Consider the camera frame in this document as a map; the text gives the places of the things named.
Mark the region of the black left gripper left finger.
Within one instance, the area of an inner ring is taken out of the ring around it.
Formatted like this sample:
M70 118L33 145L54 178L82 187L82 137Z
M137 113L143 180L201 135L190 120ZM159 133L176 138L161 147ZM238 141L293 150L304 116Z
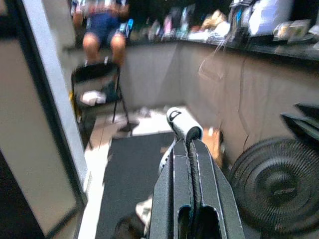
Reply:
M187 239L190 231L192 185L183 140L173 147L153 192L149 239Z

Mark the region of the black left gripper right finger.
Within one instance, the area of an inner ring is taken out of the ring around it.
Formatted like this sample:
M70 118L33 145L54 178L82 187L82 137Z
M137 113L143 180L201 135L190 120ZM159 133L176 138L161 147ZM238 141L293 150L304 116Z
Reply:
M193 188L191 239L245 239L232 188L205 144L192 140L188 157Z

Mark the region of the white sock with black print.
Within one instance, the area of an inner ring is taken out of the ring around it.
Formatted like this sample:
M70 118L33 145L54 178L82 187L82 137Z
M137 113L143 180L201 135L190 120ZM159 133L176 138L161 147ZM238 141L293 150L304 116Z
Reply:
M189 144L192 140L203 139L202 126L186 110L177 107L169 108L166 112L166 119L174 132L174 139L161 158L159 163L159 175L168 161L172 149L179 140L183 140L186 147L189 148Z

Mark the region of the white crumpled cloth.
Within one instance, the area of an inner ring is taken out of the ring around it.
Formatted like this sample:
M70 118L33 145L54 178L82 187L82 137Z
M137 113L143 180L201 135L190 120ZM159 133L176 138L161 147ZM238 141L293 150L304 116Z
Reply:
M135 207L137 216L144 224L144 235L147 234L150 228L152 205L153 205L153 197L149 196L146 200L137 203Z

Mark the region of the black floor mat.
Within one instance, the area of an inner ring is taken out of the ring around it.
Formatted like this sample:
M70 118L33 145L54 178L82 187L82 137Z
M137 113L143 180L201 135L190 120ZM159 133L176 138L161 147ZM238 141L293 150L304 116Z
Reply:
M116 224L152 194L172 141L171 132L112 139L95 239L111 239Z

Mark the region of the brown cardboard box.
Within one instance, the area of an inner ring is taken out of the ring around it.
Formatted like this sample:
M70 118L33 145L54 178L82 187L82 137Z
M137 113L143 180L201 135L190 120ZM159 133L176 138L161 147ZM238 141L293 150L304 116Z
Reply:
M224 146L222 132L218 128L204 128L203 142L206 144L214 162L221 168L223 164Z

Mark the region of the black round floor fan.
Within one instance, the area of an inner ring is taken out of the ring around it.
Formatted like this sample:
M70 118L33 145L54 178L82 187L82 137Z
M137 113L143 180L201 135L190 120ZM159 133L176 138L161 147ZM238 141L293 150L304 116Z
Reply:
M252 145L234 163L229 182L252 227L284 235L319 226L319 152L296 139Z

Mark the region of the dark cloth on chair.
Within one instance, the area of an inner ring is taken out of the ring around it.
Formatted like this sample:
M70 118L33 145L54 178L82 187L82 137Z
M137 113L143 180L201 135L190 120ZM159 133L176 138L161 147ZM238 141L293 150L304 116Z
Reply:
M106 97L106 103L115 102L119 99L119 96L118 96L116 89L115 89L115 82L114 81L110 81L107 85L105 85L101 89L101 92Z

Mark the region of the white cloth on chair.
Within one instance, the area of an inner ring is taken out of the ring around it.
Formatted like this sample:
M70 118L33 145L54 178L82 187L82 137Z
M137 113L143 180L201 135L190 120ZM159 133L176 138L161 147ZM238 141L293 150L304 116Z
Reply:
M80 97L80 101L89 106L95 106L96 104L105 104L106 95L99 91L87 91Z

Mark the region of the black folding chair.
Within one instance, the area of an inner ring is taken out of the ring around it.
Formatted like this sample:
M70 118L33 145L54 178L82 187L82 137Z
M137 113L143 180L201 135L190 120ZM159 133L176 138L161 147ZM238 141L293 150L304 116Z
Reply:
M116 111L119 104L122 105L126 123L119 131L132 133L133 129L138 125L137 122L129 119L128 110L124 100L124 96L120 83L120 67L113 62L96 62L78 66L71 75L71 103L75 111L78 123L84 125L86 118L95 116L102 112L102 109L108 105L113 105L113 118L115 122ZM87 91L99 91L110 81L115 82L115 89L119 99L115 102L96 104L89 106L80 101L80 97Z

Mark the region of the white framed door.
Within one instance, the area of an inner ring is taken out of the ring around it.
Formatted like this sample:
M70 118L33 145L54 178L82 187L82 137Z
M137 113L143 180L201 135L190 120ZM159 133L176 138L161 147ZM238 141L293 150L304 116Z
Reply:
M79 239L86 173L43 0L0 0L0 239Z

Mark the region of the beige crumpled bag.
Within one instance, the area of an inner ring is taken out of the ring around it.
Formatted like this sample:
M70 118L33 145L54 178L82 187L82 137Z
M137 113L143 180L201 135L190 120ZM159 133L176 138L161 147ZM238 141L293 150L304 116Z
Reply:
M201 30L215 29L218 24L226 20L227 20L226 15L218 9L212 15L209 15L205 18L200 29Z

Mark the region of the seated person in blue shorts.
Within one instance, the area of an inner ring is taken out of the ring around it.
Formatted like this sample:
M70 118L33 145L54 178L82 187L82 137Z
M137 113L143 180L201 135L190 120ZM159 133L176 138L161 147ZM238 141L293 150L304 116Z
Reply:
M121 66L125 58L126 38L120 25L129 16L130 0L72 0L73 25L86 24L83 50L89 63L99 61L101 46L109 46L112 61Z

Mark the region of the white plastic bag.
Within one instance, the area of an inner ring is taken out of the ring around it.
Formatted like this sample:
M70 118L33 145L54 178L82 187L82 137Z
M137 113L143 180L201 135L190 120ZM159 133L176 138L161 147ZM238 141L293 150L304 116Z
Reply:
M294 0L259 0L248 24L250 36L272 35L281 23L289 21Z

